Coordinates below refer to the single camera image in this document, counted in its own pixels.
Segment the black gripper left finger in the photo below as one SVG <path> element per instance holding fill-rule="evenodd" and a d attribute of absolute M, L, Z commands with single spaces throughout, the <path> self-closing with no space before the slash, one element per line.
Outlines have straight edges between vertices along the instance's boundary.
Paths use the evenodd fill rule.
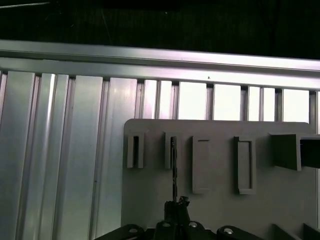
<path fill-rule="evenodd" d="M 155 228 L 144 230 L 136 224 L 126 224 L 108 232 L 96 240 L 177 240 L 178 213 L 177 203 L 167 201 L 164 204 L 164 220 L 158 222 Z"/>

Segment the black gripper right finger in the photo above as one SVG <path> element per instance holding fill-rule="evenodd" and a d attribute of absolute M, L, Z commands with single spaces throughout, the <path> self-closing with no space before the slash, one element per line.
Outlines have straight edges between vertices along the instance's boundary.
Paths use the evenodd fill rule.
<path fill-rule="evenodd" d="M 197 221 L 191 221 L 188 213 L 189 200 L 181 196 L 177 203 L 177 239 L 178 240 L 262 240 L 252 233 L 238 227 L 225 225 L 214 233 L 205 229 Z"/>

